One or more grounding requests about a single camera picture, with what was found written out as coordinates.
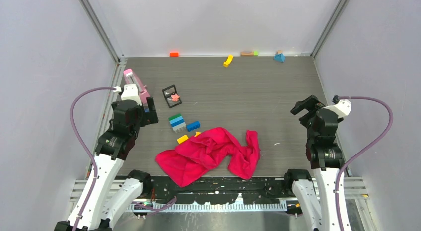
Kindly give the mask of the red maple leaf brooch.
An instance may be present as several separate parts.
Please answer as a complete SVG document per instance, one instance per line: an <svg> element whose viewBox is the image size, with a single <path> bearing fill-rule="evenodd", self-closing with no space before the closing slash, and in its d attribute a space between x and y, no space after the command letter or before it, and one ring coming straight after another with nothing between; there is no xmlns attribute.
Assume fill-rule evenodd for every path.
<svg viewBox="0 0 421 231"><path fill-rule="evenodd" d="M174 102L178 102L180 100L180 96L176 93L171 95L171 100Z"/></svg>

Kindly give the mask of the red t-shirt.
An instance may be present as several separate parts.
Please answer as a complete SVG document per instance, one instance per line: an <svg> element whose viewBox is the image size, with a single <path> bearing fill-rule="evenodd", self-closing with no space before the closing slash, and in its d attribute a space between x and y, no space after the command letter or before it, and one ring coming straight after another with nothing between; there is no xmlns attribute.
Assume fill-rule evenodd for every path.
<svg viewBox="0 0 421 231"><path fill-rule="evenodd" d="M160 152L155 162L179 187L186 187L218 168L226 157L230 157L228 170L249 180L261 157L258 132L247 130L246 143L241 145L226 128L216 127Z"/></svg>

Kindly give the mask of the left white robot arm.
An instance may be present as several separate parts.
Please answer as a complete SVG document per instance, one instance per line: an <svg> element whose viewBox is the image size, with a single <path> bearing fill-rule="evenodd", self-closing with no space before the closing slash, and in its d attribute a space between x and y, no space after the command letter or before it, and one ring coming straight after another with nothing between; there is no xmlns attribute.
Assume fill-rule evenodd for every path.
<svg viewBox="0 0 421 231"><path fill-rule="evenodd" d="M146 112L139 98L123 98L113 102L112 108L114 117L95 149L96 167L67 220L57 222L57 231L111 231L135 198L147 198L152 192L151 175L132 170L119 190L108 197L140 128L158 122L156 110Z"/></svg>

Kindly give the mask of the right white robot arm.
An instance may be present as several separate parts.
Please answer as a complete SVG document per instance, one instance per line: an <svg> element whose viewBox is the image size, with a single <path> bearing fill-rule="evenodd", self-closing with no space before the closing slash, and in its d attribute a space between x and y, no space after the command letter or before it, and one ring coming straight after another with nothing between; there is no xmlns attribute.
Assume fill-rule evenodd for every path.
<svg viewBox="0 0 421 231"><path fill-rule="evenodd" d="M314 95L296 102L293 115L307 110L299 118L307 130L306 157L312 172L289 169L283 183L284 192L298 199L306 224L311 231L350 231L344 193L344 158L335 142L338 124L349 115L351 103L338 100L326 106Z"/></svg>

